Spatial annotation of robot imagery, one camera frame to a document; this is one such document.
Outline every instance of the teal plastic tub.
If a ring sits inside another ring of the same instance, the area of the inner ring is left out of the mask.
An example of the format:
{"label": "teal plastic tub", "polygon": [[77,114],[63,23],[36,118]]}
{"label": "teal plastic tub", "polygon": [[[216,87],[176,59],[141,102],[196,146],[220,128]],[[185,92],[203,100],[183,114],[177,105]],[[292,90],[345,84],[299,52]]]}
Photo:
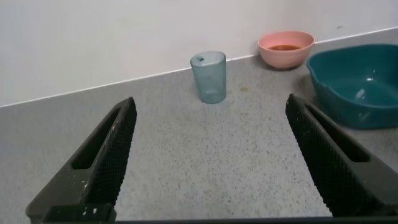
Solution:
{"label": "teal plastic tub", "polygon": [[307,61],[321,109],[354,129],[398,126],[398,45],[321,52]]}

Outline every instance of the plastic cup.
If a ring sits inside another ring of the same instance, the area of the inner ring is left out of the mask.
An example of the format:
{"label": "plastic cup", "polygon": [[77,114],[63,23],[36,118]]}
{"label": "plastic cup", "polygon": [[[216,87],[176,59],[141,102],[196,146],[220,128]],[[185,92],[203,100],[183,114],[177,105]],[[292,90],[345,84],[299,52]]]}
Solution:
{"label": "plastic cup", "polygon": [[199,99],[219,103],[226,97],[226,62],[223,52],[203,52],[193,56],[191,66]]}

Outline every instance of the gray speckled countertop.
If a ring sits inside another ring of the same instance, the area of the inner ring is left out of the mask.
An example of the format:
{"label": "gray speckled countertop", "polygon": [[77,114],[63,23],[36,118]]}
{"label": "gray speckled countertop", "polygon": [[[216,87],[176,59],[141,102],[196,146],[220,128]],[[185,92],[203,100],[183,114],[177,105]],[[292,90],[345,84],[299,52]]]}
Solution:
{"label": "gray speckled countertop", "polygon": [[[390,30],[314,52],[397,42]],[[228,62],[228,95],[202,103],[190,70],[0,108],[0,220],[24,210],[117,102],[133,96],[136,131],[118,220],[329,216],[285,116],[290,93],[313,98],[308,71]],[[349,133],[398,171],[395,129]]]}

